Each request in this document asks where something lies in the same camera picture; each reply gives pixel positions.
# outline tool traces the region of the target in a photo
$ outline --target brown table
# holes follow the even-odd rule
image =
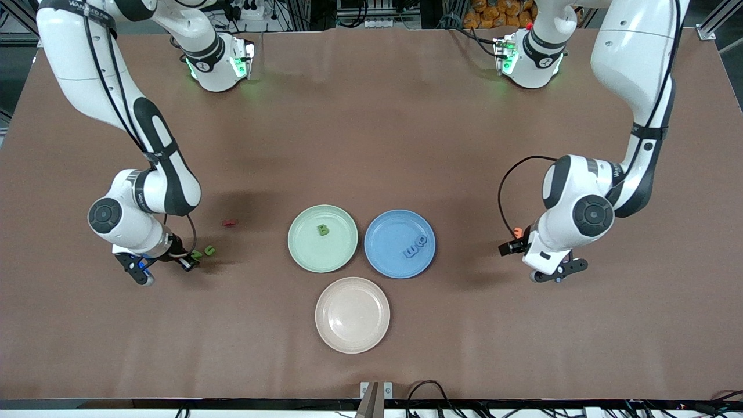
[[[402,385],[398,396],[437,379],[456,398],[740,388],[743,117],[713,43],[685,34],[652,201],[577,251],[587,272],[535,284],[519,257],[497,255],[511,164],[624,156],[632,116],[591,73],[595,36],[577,31],[562,73],[526,91],[454,33],[270,34],[260,80],[220,94],[189,78],[165,36],[122,36],[203,187],[199,247],[217,248],[189,274],[157,265],[149,288],[85,219],[119,170],[146,162],[68,104],[39,54],[0,152],[0,396],[337,398],[374,379]],[[505,187],[514,225],[544,210],[546,168],[530,162]],[[361,232],[385,210],[420,213],[437,235],[433,264],[387,279],[360,245],[339,271],[303,271],[286,233],[321,203]],[[238,226],[222,228],[227,218]],[[185,221],[169,225],[188,242]],[[386,337],[355,356],[327,347],[313,317],[346,276],[377,283],[392,307]]]

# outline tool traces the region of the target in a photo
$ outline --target gray floor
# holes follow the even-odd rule
[[[687,12],[685,25],[691,26],[701,22],[721,0],[692,0]],[[603,13],[598,13],[591,21],[590,28],[601,25]],[[14,27],[14,22],[7,23],[0,32]],[[164,33],[164,30],[152,22],[119,25],[121,33]],[[738,39],[743,38],[743,9],[716,31],[716,44],[722,49]],[[35,48],[1,47],[0,48],[0,109],[13,114],[18,98],[26,81],[31,67],[31,61],[36,53]],[[743,104],[743,45],[725,52],[722,55],[728,77],[738,96],[739,103]],[[0,120],[0,144],[2,144],[2,128],[7,124]]]

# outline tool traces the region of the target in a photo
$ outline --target robotic arm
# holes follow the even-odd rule
[[[541,3],[539,16],[544,13]],[[688,4],[689,0],[614,0],[611,4],[594,45],[591,67],[597,79],[632,110],[627,153],[620,163],[566,155],[550,166],[542,184],[547,211],[523,237],[500,246],[501,255],[524,253],[524,263],[534,269],[533,280],[559,281],[584,270],[587,263],[572,260],[572,249],[601,238],[615,218],[630,216],[647,205],[672,110],[670,66]],[[532,69],[533,63],[524,61],[524,68]],[[524,70],[517,74],[546,73]],[[546,83],[549,77],[540,82]]]
[[[250,58],[244,41],[218,35],[202,12],[170,1],[43,0],[36,17],[50,66],[70,103],[127,132],[149,161],[147,170],[119,172],[88,212],[93,231],[113,245],[125,271],[145,286],[153,282],[147,268],[156,260],[177,261],[185,271],[198,264],[153,213],[189,216],[201,200],[201,187],[163,115],[129,75],[115,22],[153,19],[163,25],[184,50],[192,75],[210,91],[246,77]]]

